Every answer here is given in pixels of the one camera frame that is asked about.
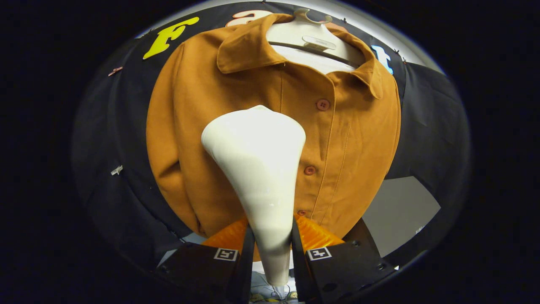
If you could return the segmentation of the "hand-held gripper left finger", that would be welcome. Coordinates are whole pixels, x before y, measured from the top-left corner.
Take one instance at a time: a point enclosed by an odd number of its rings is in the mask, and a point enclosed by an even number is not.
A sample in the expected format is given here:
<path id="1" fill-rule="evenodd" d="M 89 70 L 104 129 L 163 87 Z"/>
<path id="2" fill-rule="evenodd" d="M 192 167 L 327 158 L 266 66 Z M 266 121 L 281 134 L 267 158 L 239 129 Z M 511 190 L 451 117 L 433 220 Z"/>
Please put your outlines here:
<path id="1" fill-rule="evenodd" d="M 247 304 L 255 240 L 246 218 L 203 244 L 183 243 L 157 275 L 178 289 L 182 304 Z"/>

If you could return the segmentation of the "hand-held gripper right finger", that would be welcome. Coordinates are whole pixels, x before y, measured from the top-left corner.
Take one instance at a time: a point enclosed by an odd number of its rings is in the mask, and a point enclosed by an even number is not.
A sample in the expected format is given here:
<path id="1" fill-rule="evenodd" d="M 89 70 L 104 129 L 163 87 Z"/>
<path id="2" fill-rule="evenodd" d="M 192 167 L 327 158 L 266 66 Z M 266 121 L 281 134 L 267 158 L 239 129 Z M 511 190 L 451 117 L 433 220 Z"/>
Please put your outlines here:
<path id="1" fill-rule="evenodd" d="M 366 244 L 343 242 L 303 216 L 294 217 L 291 241 L 299 302 L 359 302 L 399 269 Z"/>

